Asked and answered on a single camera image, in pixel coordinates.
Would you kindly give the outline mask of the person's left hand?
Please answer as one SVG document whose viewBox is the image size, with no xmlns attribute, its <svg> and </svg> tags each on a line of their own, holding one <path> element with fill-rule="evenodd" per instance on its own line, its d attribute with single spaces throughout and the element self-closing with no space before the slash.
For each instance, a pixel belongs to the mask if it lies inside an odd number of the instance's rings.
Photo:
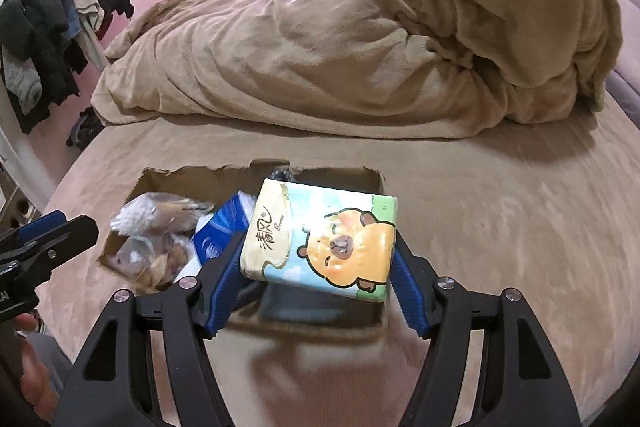
<svg viewBox="0 0 640 427">
<path fill-rule="evenodd" d="M 19 315 L 14 321 L 14 327 L 26 334 L 36 332 L 38 321 L 30 313 Z M 20 378 L 21 392 L 26 401 L 32 406 L 37 416 L 51 424 L 58 407 L 58 395 L 50 380 L 50 374 L 36 355 L 34 347 L 26 337 L 17 336 L 18 347 L 23 366 L 23 374 Z"/>
</svg>

